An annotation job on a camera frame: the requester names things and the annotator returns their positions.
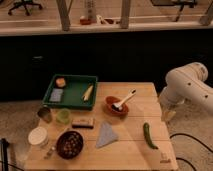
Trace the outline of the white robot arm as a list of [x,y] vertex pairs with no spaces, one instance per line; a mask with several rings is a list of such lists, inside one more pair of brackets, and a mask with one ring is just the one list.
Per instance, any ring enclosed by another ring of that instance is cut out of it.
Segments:
[[213,114],[213,88],[205,84],[207,78],[208,70],[199,62],[170,70],[165,77],[166,86],[158,98],[162,108],[162,120],[171,120],[176,114],[175,108],[186,99]]

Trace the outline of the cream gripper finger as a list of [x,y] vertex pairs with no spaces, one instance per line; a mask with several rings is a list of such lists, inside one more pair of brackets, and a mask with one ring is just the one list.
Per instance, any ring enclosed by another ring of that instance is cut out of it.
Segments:
[[176,115],[175,111],[171,111],[168,115],[168,120],[171,120]]
[[163,122],[166,122],[166,121],[167,121],[167,114],[166,114],[166,113],[163,113],[163,114],[162,114],[161,120],[162,120]]

